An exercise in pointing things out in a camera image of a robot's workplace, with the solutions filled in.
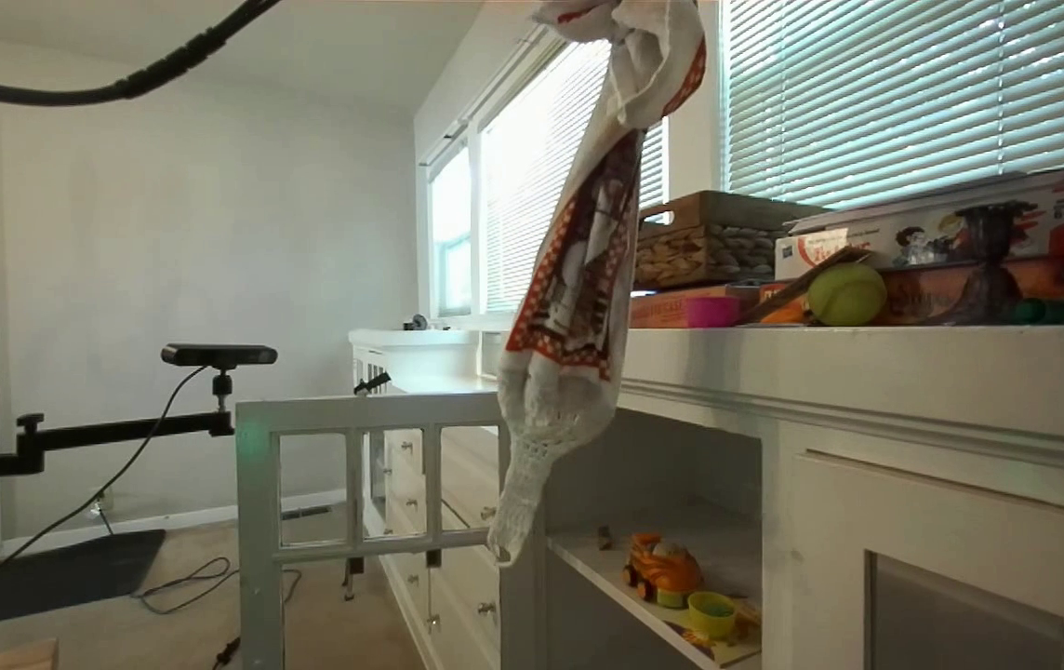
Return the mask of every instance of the patterned fabric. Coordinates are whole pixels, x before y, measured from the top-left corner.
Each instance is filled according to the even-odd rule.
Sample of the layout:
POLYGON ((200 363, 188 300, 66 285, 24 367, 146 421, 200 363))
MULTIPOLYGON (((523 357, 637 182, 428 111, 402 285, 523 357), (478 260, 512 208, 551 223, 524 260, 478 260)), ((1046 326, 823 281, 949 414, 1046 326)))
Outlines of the patterned fabric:
POLYGON ((514 457, 492 527, 514 562, 556 457, 614 418, 642 243, 645 128, 705 80, 706 48, 691 0, 549 0, 545 21, 575 39, 609 39, 609 69, 575 157, 500 363, 514 457))

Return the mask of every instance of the camera rig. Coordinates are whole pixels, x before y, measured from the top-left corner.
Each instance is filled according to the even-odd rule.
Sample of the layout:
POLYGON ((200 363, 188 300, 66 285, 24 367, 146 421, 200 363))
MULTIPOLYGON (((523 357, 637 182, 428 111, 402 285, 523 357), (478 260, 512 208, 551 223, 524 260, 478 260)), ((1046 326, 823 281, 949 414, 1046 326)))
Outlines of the camera rig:
POLYGON ((44 414, 24 414, 15 455, 0 455, 0 475, 28 475, 44 468, 50 450, 76 450, 76 447, 101 447, 101 442, 127 442, 151 436, 180 436, 180 431, 208 431, 230 436, 230 410, 229 395, 234 390, 230 367, 237 363, 271 363, 271 344, 230 344, 230 343, 169 343, 161 351, 169 363, 182 367, 216 367, 213 395, 219 400, 216 414, 182 414, 182 418, 146 418, 146 421, 111 421, 111 424, 80 424, 80 428, 44 428, 44 414))

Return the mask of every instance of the white cabinet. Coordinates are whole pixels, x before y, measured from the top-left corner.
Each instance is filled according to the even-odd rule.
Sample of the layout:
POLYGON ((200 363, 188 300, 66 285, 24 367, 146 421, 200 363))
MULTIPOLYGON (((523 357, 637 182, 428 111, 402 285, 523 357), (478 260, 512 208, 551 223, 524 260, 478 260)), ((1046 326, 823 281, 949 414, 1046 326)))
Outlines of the white cabinet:
MULTIPOLYGON (((624 362, 609 431, 556 465, 514 569, 388 558, 428 667, 1064 667, 1064 326, 634 332, 624 362), (758 645, 700 651, 642 602, 637 530, 758 602, 758 645)), ((492 516, 489 440, 446 436, 454 526, 492 516)), ((384 530, 428 516, 406 442, 379 450, 384 530)))
POLYGON ((637 332, 623 400, 758 442, 766 670, 1064 667, 1064 326, 637 332))

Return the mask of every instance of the black cable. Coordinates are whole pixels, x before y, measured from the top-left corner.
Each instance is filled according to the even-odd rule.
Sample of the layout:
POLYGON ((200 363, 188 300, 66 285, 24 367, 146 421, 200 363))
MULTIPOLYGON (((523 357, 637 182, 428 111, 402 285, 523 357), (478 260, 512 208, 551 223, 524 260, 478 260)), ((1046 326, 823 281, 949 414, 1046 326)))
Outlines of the black cable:
POLYGON ((111 512, 108 512, 108 499, 92 499, 96 502, 96 516, 108 527, 108 537, 116 537, 111 512))
POLYGON ((260 19, 275 3, 281 0, 245 0, 213 28, 198 33, 193 39, 180 44, 166 58, 156 58, 156 63, 151 63, 151 66, 111 80, 111 85, 101 85, 101 88, 0 85, 0 102, 84 109, 84 102, 108 102, 108 100, 131 100, 131 96, 154 91, 154 88, 169 85, 173 78, 193 69, 208 54, 216 54, 237 28, 245 28, 255 19, 260 19))
POLYGON ((137 595, 137 602, 143 602, 146 611, 154 611, 154 612, 180 612, 180 611, 188 611, 189 602, 213 595, 213 591, 216 591, 219 585, 229 585, 234 573, 237 573, 237 569, 230 566, 230 558, 229 558, 229 554, 216 554, 216 558, 200 562, 193 573, 188 573, 188 578, 175 578, 175 581, 166 581, 166 585, 146 589, 146 591, 137 595), (154 602, 156 595, 169 595, 169 591, 188 589, 188 585, 208 585, 208 589, 200 589, 200 591, 193 591, 189 599, 173 602, 173 607, 154 602))
POLYGON ((125 460, 125 468, 111 471, 111 481, 104 481, 84 506, 76 506, 73 512, 56 516, 56 519, 44 526, 37 537, 32 537, 28 542, 18 542, 18 545, 0 562, 0 569, 9 569, 24 550, 32 550, 32 545, 35 545, 37 540, 44 540, 50 530, 56 530, 63 519, 73 519, 73 516, 80 516, 84 511, 90 511, 92 499, 104 499, 104 496, 131 471, 131 465, 151 450, 151 442, 154 442, 154 436, 161 431, 166 418, 173 414, 175 396, 180 396, 182 388, 188 388, 193 377, 200 377, 200 370, 206 370, 206 363, 193 367, 188 380, 175 382, 175 390, 169 395, 169 400, 166 400, 156 424, 154 424, 151 436, 137 442, 137 450, 125 460))

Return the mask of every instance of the open shelf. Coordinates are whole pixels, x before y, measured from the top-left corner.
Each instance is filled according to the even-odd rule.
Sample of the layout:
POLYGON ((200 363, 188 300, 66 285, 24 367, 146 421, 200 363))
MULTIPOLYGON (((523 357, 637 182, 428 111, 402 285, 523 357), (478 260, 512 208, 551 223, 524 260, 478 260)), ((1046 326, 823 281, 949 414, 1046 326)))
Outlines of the open shelf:
POLYGON ((607 599, 614 599, 624 612, 679 646, 700 670, 753 670, 758 667, 755 645, 714 645, 706 656, 691 640, 686 640, 686 611, 665 611, 645 602, 624 581, 623 566, 631 558, 634 530, 660 530, 663 540, 686 542, 705 566, 705 581, 714 591, 755 599, 758 602, 758 527, 745 526, 745 516, 719 511, 710 502, 686 502, 673 511, 637 512, 623 526, 609 526, 614 545, 601 545, 601 527, 551 530, 549 545, 557 554, 578 578, 595 585, 607 599))

